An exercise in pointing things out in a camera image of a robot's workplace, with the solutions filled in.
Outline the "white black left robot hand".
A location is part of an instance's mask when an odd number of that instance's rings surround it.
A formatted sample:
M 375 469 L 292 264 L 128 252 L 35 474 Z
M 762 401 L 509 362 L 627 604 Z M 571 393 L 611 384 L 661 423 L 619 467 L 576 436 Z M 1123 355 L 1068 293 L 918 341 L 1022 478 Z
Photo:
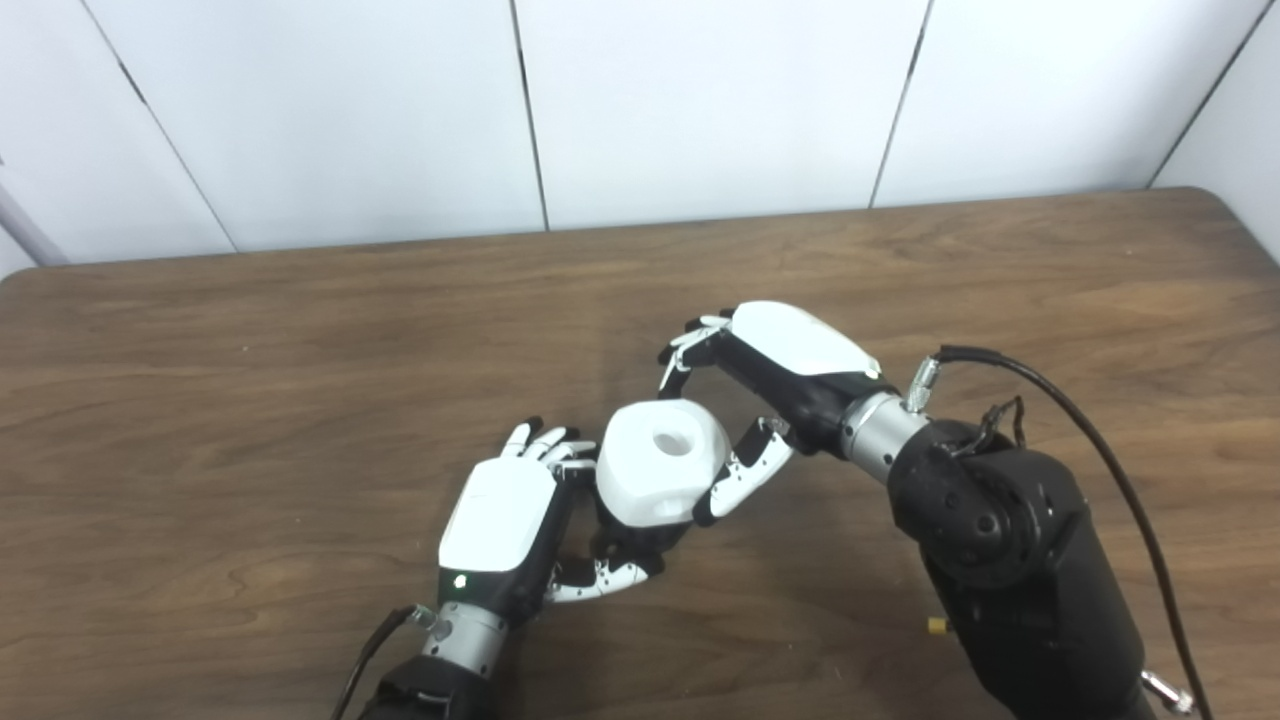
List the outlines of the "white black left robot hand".
M 442 609 L 480 609 L 513 632 L 549 603 L 613 594 L 660 575 L 660 553 L 613 539 L 605 552 L 562 544 L 577 501 L 596 488 L 596 442 L 572 427 L 521 421 L 500 452 L 474 466 L 438 550 Z

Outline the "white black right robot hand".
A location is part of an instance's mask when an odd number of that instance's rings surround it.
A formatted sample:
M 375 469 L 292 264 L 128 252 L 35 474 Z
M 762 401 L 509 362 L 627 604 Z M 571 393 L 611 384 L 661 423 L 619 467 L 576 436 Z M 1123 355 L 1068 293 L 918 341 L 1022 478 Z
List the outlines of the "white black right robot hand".
M 794 305 L 749 301 L 690 320 L 658 356 L 659 398 L 680 398 L 698 368 L 717 366 L 765 402 L 730 450 L 692 520 L 710 527 L 760 489 L 795 455 L 849 460 L 856 409 L 892 386 L 847 336 Z

